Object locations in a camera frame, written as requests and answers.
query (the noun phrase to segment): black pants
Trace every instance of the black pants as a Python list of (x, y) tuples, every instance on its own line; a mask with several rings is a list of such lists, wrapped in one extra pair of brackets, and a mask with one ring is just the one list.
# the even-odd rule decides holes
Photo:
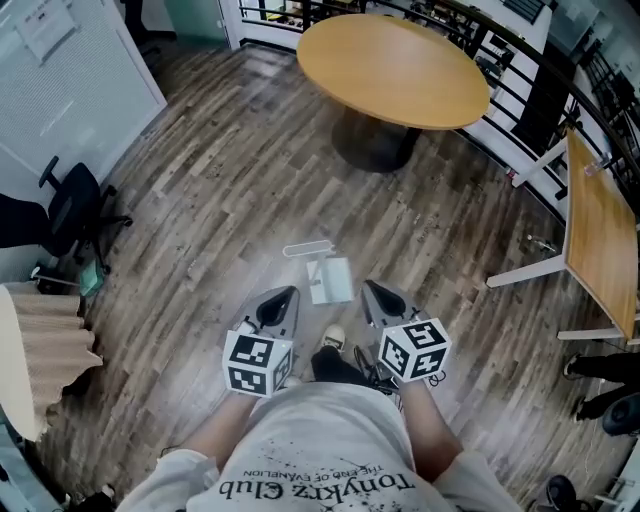
[(311, 367), (316, 382), (339, 382), (372, 387), (362, 372), (344, 361), (334, 347), (325, 346), (316, 352), (311, 358)]
[(624, 384), (582, 404), (578, 419), (596, 419), (602, 416), (614, 402), (640, 391), (640, 353), (578, 357), (571, 365), (571, 373)]

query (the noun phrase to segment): small object on floor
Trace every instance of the small object on floor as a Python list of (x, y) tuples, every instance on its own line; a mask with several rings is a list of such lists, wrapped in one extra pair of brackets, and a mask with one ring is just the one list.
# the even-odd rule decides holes
[(565, 377), (569, 377), (570, 375), (573, 375), (573, 372), (571, 371), (571, 365), (578, 360), (578, 357), (580, 357), (580, 354), (576, 352), (569, 358), (569, 360), (565, 363), (564, 367), (562, 368), (562, 375), (564, 375)]
[(324, 331), (321, 343), (323, 347), (333, 347), (338, 352), (342, 353), (344, 351), (346, 341), (347, 335), (345, 334), (344, 329), (338, 324), (332, 324)]
[(351, 269), (347, 258), (324, 258), (307, 263), (311, 301), (336, 304), (353, 300)]
[(586, 397), (581, 396), (578, 397), (576, 402), (573, 404), (573, 408), (571, 409), (571, 420), (574, 423), (580, 423), (582, 420), (578, 417), (580, 412), (582, 412), (582, 404), (584, 404)]
[(353, 300), (351, 270), (347, 258), (328, 258), (335, 254), (329, 240), (305, 244), (287, 245), (282, 254), (287, 258), (318, 255), (316, 261), (307, 263), (307, 275), (314, 304), (350, 302)]
[(539, 236), (527, 235), (527, 240), (536, 245), (542, 252), (558, 254), (558, 248), (549, 240), (545, 240)]
[(63, 295), (65, 286), (80, 286), (78, 283), (67, 281), (61, 277), (55, 269), (47, 268), (41, 264), (36, 265), (30, 274), (30, 280), (36, 281), (38, 291), (47, 295)]
[(287, 245), (282, 249), (282, 254), (287, 258), (309, 256), (311, 254), (335, 254), (334, 246), (329, 240), (319, 240), (305, 244)]

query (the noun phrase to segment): white object on floor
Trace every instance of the white object on floor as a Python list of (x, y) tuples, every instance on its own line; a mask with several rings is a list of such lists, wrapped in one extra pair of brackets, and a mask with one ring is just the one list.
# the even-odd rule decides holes
[(353, 300), (351, 269), (347, 258), (323, 258), (307, 263), (311, 301), (314, 304)]
[(314, 304), (350, 302), (353, 300), (351, 269), (347, 258), (327, 258), (336, 253), (330, 240), (287, 245), (282, 254), (287, 258), (318, 255), (307, 263), (307, 274)]
[(330, 240), (319, 240), (317, 242), (309, 242), (306, 244), (287, 245), (282, 249), (282, 254), (287, 258), (296, 258), (298, 256), (309, 256), (310, 254), (325, 255), (335, 254), (334, 246)]

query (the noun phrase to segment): white t-shirt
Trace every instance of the white t-shirt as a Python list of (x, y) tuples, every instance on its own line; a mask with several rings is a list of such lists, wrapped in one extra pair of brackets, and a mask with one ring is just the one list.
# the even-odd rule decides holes
[(118, 512), (520, 512), (484, 458), (460, 454), (433, 484), (414, 472), (401, 414), (381, 393), (315, 382), (259, 404), (219, 474), (176, 450)]

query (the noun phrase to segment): table top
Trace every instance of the table top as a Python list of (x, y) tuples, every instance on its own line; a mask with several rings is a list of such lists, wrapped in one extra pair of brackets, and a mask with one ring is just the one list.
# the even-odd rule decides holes
[(397, 18), (350, 14), (316, 23), (300, 38), (298, 62), (332, 98), (404, 126), (461, 128), (489, 106), (489, 86), (462, 50)]
[(569, 215), (567, 268), (609, 315), (633, 337), (638, 282), (638, 234), (633, 211), (606, 171), (587, 176), (594, 156), (567, 132)]

